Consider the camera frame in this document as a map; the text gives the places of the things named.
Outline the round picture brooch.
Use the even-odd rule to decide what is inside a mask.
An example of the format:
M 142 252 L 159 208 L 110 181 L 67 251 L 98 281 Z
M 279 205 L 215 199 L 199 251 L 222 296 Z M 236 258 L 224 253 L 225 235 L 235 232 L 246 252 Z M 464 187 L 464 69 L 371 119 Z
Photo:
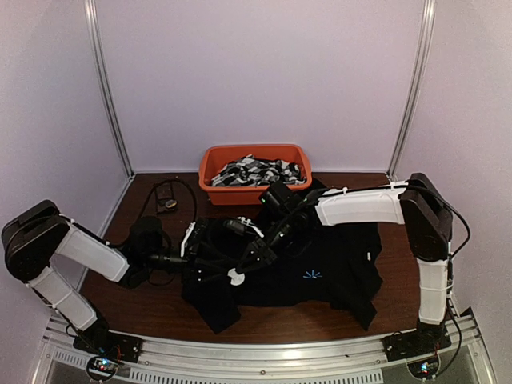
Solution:
M 244 273 L 238 273 L 235 268 L 228 270 L 227 276 L 230 279 L 230 284 L 232 286 L 240 286 L 246 279 Z

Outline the black t-shirt blue logo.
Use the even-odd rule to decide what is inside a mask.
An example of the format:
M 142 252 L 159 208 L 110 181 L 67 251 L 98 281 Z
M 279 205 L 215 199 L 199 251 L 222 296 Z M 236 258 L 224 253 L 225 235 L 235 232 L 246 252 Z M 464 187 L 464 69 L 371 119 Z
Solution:
M 324 189 L 315 181 L 305 190 Z M 276 222 L 263 206 L 256 218 L 262 232 Z M 208 218 L 200 241 L 199 256 L 235 268 L 247 245 L 254 240 L 235 229 L 237 220 Z M 284 257 L 274 264 L 250 272 L 240 286 L 228 276 L 199 282 L 198 275 L 182 276 L 182 299 L 190 304 L 216 334 L 241 318 L 240 306 L 288 307 L 309 301 L 326 302 L 333 310 L 352 314 L 364 330 L 370 328 L 377 310 L 372 303 L 382 279 L 375 261 L 382 251 L 378 226 L 360 222 L 323 226 L 312 223 Z

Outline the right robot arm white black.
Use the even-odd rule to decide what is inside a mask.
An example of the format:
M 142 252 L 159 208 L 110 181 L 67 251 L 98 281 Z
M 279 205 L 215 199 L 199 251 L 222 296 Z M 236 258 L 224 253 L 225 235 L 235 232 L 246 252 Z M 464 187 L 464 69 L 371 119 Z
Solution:
M 304 197 L 283 182 L 275 182 L 259 199 L 279 220 L 267 232 L 257 226 L 253 228 L 255 239 L 244 250 L 241 261 L 227 274 L 232 285 L 242 284 L 248 273 L 275 262 L 277 248 L 309 224 L 388 222 L 403 225 L 420 277 L 418 321 L 410 334 L 410 346 L 424 354 L 440 341 L 453 284 L 453 211 L 427 176 L 416 173 L 404 182 L 375 188 L 314 189 Z

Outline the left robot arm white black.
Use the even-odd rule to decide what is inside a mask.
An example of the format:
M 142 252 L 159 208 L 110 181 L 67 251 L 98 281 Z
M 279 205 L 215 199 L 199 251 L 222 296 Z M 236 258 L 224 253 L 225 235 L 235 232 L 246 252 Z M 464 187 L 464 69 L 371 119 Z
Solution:
M 198 222 L 192 222 L 175 250 L 161 220 L 145 216 L 115 245 L 61 214 L 52 201 L 43 200 L 5 224 L 1 240 L 10 274 L 59 312 L 96 354 L 107 355 L 115 347 L 107 321 L 52 266 L 52 258 L 68 258 L 129 289 L 147 281 L 152 270 L 203 270 L 223 276 L 224 266 L 197 256 L 199 235 Z

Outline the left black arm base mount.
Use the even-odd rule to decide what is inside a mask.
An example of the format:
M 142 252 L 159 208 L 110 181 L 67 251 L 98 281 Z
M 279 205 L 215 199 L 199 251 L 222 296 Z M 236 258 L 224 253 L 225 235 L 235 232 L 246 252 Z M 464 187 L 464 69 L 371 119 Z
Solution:
M 105 329 L 79 331 L 73 348 L 121 362 L 136 363 L 142 348 L 139 337 L 111 332 Z

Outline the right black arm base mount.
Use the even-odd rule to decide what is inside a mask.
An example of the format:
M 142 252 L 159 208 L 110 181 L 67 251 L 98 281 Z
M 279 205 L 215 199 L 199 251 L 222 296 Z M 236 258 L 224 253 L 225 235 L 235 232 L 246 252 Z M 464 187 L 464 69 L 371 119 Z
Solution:
M 445 330 L 412 330 L 397 332 L 382 340 L 386 358 L 389 362 L 415 358 L 424 354 L 451 346 L 451 340 Z

